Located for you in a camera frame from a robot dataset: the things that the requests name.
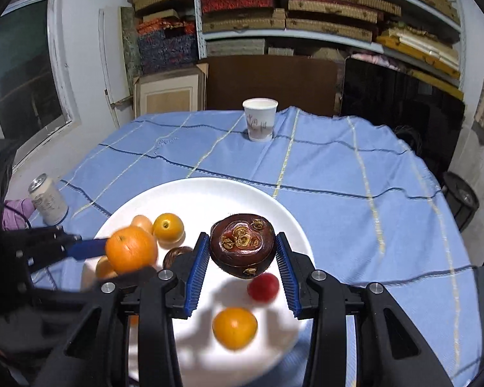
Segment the blue checked tablecloth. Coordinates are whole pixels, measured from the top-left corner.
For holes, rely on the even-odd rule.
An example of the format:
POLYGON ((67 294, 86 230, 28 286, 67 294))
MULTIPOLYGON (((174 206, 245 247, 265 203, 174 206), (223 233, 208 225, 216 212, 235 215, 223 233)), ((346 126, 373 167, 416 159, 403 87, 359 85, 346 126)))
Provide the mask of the blue checked tablecloth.
POLYGON ((427 166, 389 128, 289 107, 255 143, 240 111, 145 115, 57 186, 64 229, 86 239, 170 212, 191 246, 231 214, 261 215, 339 281, 381 282, 454 385, 478 373, 484 339, 461 234, 427 166))

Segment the white metal storage shelf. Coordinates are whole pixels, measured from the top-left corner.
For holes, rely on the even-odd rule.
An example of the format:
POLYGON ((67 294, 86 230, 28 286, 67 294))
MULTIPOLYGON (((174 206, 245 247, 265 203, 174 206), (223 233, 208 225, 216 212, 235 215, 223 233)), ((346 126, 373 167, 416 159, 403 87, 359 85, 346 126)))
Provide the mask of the white metal storage shelf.
POLYGON ((449 0, 194 0, 200 58, 230 40, 279 41, 280 54, 321 45, 385 57, 459 86, 461 21, 449 0))

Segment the small red cherry tomato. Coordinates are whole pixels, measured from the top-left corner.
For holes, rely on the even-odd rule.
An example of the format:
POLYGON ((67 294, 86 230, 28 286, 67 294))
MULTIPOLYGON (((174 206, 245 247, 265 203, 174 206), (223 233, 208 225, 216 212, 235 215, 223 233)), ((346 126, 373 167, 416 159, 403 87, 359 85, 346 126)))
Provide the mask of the small red cherry tomato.
POLYGON ((280 282, 272 273, 262 273, 247 286, 248 295, 256 302, 272 302, 280 290, 280 282))

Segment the pale peach round fruit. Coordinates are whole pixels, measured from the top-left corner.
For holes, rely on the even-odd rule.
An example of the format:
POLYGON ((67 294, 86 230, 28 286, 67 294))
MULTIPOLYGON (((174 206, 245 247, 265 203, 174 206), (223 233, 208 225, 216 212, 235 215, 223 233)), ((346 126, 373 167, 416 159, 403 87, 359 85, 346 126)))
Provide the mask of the pale peach round fruit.
POLYGON ((149 218, 144 215, 135 216, 130 225, 139 227, 140 229, 143 229, 146 233, 152 233, 153 223, 149 218))

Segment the brown cardboard panel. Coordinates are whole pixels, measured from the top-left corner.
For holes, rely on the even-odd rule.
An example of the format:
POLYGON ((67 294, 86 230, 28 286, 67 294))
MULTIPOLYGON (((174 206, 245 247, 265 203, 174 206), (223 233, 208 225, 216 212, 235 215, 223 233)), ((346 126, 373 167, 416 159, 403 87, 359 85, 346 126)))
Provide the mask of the brown cardboard panel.
POLYGON ((298 107, 319 116, 335 114, 338 67, 326 59, 233 55, 206 59, 206 108, 241 110, 243 101, 268 98, 278 109, 298 107))

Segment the yellow orange round fruit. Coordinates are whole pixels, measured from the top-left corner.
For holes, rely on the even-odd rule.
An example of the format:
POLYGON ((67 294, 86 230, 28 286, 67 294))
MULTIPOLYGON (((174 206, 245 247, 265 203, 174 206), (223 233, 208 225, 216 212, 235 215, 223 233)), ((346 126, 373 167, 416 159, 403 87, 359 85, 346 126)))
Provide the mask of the yellow orange round fruit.
POLYGON ((256 317, 246 308, 225 308, 212 321, 216 340, 231 351, 243 350, 258 331, 256 317))

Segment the large orange tangerine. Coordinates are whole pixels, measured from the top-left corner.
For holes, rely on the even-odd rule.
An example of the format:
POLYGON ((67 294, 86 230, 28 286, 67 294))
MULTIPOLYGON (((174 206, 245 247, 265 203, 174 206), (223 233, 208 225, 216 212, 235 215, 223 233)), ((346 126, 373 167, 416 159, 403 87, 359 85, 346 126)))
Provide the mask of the large orange tangerine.
POLYGON ((117 274, 154 266, 158 258, 155 238, 137 226, 117 230, 106 241, 105 252, 117 274))

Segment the dark brown mangosteen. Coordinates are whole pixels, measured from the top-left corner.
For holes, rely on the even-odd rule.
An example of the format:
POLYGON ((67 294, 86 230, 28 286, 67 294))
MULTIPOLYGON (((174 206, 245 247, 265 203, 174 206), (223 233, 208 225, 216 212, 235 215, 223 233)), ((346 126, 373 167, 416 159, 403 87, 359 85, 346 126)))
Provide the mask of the dark brown mangosteen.
POLYGON ((210 229, 210 258, 224 272, 242 280, 264 273, 276 249, 274 227, 256 214, 234 214, 210 229))

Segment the black chair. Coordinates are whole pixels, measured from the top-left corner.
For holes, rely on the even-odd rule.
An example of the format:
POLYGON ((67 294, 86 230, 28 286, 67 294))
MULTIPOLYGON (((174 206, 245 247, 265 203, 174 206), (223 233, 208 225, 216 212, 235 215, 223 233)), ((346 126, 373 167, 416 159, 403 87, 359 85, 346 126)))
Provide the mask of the black chair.
POLYGON ((449 170, 464 117, 464 103, 440 88, 382 65, 345 60, 342 114, 385 125, 421 158, 463 231, 480 206, 472 187, 449 170))

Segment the white paper cup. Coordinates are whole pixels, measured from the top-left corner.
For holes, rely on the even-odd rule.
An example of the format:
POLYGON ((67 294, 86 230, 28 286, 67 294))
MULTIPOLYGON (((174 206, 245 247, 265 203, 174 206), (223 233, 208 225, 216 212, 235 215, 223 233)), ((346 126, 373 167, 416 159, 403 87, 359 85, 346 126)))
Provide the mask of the white paper cup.
POLYGON ((278 101, 268 98, 251 98, 243 101, 247 132, 251 141, 266 143, 273 138, 278 105, 278 101))

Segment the framed picture leaning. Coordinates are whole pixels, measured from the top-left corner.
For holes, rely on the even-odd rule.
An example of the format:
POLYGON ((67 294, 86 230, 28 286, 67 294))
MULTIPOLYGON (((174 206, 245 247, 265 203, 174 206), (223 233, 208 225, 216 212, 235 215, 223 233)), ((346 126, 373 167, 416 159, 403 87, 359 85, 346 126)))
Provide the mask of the framed picture leaning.
POLYGON ((145 75, 134 80, 134 117, 206 108, 207 64, 145 75))

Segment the dark glass window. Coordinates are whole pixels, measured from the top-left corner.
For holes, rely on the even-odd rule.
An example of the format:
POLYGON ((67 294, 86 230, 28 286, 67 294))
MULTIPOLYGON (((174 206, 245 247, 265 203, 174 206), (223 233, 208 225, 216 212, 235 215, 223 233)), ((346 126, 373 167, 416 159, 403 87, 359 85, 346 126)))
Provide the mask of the dark glass window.
POLYGON ((64 53, 63 0, 12 0, 0 16, 0 139, 19 164, 80 122, 64 53))

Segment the small dark chestnut fruit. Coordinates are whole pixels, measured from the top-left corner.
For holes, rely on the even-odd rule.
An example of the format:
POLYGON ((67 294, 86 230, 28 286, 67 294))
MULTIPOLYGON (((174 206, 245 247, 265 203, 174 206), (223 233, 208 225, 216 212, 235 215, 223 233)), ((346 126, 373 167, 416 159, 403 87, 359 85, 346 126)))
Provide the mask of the small dark chestnut fruit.
POLYGON ((175 247, 175 248, 170 249, 166 253, 166 255, 163 259, 162 268, 165 269, 165 270, 171 269, 171 266, 173 265, 173 263, 175 262, 175 260, 178 256, 186 254, 186 253, 191 253, 192 251, 193 251, 193 249, 188 247, 188 246, 179 246, 179 247, 175 247))

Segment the yellow orange kumquat fruit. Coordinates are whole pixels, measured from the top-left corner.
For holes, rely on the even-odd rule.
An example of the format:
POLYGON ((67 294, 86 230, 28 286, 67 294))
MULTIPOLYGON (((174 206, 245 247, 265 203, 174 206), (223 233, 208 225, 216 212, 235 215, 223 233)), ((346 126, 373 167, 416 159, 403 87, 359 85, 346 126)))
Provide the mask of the yellow orange kumquat fruit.
POLYGON ((153 222, 152 233, 160 244, 174 244, 185 233, 183 221, 173 213, 163 213, 153 222))

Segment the white beverage can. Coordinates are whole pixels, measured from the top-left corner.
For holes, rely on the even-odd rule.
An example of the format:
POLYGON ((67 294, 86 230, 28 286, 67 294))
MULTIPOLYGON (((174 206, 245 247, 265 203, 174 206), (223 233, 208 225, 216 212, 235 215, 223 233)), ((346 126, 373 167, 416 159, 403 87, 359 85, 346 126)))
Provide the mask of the white beverage can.
POLYGON ((37 176, 30 183, 28 194, 46 225, 56 225, 64 220, 69 207, 53 179, 46 173, 37 176))

